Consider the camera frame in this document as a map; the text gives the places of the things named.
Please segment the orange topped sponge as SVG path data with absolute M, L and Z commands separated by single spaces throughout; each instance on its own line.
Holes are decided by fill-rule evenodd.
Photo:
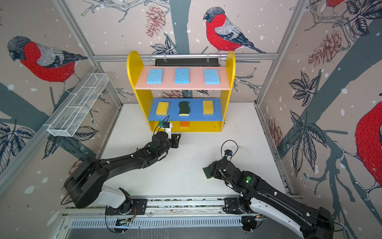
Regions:
M 181 121 L 180 122 L 180 128 L 190 128 L 190 122 L 189 121 Z

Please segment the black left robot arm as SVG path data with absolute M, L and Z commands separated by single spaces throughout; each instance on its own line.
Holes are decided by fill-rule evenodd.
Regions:
M 124 156 L 110 159 L 88 158 L 66 180 L 64 188 L 77 209 L 91 204 L 130 210 L 131 196 L 121 187 L 114 189 L 104 183 L 122 173 L 147 168 L 164 159 L 171 148 L 178 148 L 180 134 L 168 135 L 160 131 L 143 148 Z

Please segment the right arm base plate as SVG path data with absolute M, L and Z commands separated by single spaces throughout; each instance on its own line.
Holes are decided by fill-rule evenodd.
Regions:
M 235 215 L 255 214 L 255 215 L 263 216 L 263 214 L 260 214 L 251 210 L 250 205 L 251 205 L 250 200 L 247 200 L 244 197 L 225 198 L 223 211 L 227 214 L 235 214 Z

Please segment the dark green wavy scourer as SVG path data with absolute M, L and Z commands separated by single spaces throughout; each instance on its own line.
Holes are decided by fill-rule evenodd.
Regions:
M 204 172 L 205 177 L 206 177 L 207 179 L 212 178 L 212 176 L 211 176 L 211 174 L 210 174 L 210 169 L 209 169 L 209 167 L 204 167 L 204 168 L 203 168 L 203 172 Z
M 190 112 L 191 110 L 189 101 L 179 102 L 179 116 L 189 116 Z

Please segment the light blue sponge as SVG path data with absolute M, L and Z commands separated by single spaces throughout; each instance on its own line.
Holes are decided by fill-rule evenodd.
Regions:
M 161 84 L 162 83 L 162 77 L 163 77 L 163 69 L 161 69 L 161 68 L 149 69 L 146 83 L 147 84 Z
M 220 79 L 217 69 L 204 69 L 204 77 L 206 85 L 219 85 Z
M 189 84 L 189 81 L 190 81 L 189 73 L 190 73 L 189 68 L 177 68 L 175 71 L 174 83 Z

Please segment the yellow sponge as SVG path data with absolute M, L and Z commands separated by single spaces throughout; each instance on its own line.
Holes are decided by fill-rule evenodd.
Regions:
M 156 109 L 156 115 L 167 116 L 168 109 L 169 109 L 169 102 L 159 102 Z
M 214 114 L 213 100 L 204 100 L 203 101 L 203 114 L 204 115 L 213 115 Z

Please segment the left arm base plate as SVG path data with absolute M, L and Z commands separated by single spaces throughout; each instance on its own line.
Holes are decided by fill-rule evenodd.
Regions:
M 107 207 L 106 216 L 144 215 L 147 199 L 127 199 L 118 208 Z

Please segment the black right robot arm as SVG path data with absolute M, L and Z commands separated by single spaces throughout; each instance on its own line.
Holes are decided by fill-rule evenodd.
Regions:
M 334 223 L 323 207 L 309 207 L 272 187 L 260 176 L 241 171 L 226 157 L 203 169 L 207 178 L 224 181 L 238 193 L 237 198 L 225 198 L 227 214 L 255 213 L 272 219 L 290 229 L 302 239 L 332 239 Z

